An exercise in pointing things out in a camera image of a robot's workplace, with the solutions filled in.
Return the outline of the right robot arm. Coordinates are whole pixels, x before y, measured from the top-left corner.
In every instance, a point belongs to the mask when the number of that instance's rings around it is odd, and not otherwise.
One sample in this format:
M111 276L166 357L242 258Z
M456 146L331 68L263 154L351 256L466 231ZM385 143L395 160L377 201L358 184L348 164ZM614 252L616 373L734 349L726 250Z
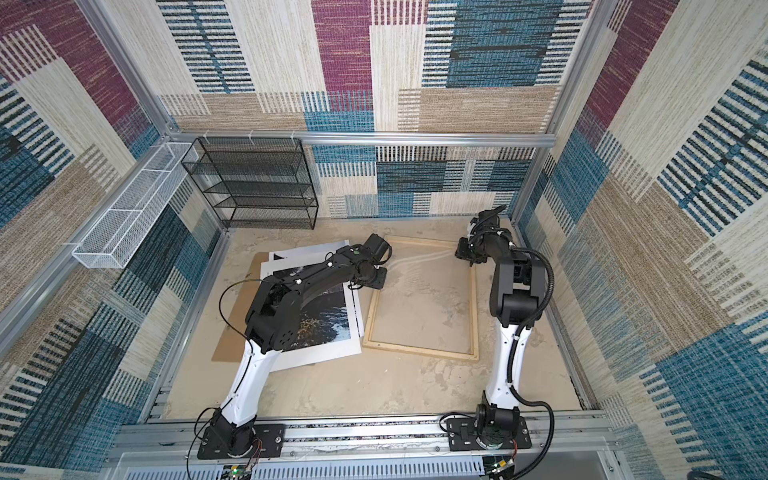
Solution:
M479 212L467 235L458 241L455 256L470 265L494 263L489 312L497 320L492 374L475 414L478 445L498 449L522 432L521 406L540 407L520 393L525 348L536 322L552 300L553 268L539 251L518 246L501 225L501 205Z

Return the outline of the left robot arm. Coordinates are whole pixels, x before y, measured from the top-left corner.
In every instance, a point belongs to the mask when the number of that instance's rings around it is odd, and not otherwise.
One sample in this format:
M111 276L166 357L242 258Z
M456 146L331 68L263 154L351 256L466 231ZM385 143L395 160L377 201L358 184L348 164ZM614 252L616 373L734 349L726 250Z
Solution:
M198 459L280 455L282 446L270 437L281 437L284 426L273 424L260 430L255 420L274 363L298 336L302 308L345 283L382 289L387 274L384 264L391 255L391 245L372 234L364 243L344 245L295 274L272 274L260 281L245 315L246 347L233 385L223 404L213 410L206 428L195 434L200 440Z

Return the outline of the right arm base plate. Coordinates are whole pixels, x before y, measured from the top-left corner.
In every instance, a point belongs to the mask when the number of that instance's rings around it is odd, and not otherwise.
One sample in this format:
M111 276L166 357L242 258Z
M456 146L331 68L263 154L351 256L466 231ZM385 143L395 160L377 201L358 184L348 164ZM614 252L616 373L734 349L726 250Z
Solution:
M474 419L462 416L447 418L441 425L446 431L451 451L527 450L533 447L530 429L524 417L519 419L515 436L512 436L511 430L491 426L484 427L478 434Z

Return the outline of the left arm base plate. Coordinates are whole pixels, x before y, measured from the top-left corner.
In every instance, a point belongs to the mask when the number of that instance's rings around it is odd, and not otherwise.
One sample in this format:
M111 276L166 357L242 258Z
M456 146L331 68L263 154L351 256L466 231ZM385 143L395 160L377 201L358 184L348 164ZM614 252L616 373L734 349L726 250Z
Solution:
M224 423L208 426L196 458L237 460L277 458L281 455L285 424L253 424L234 428Z

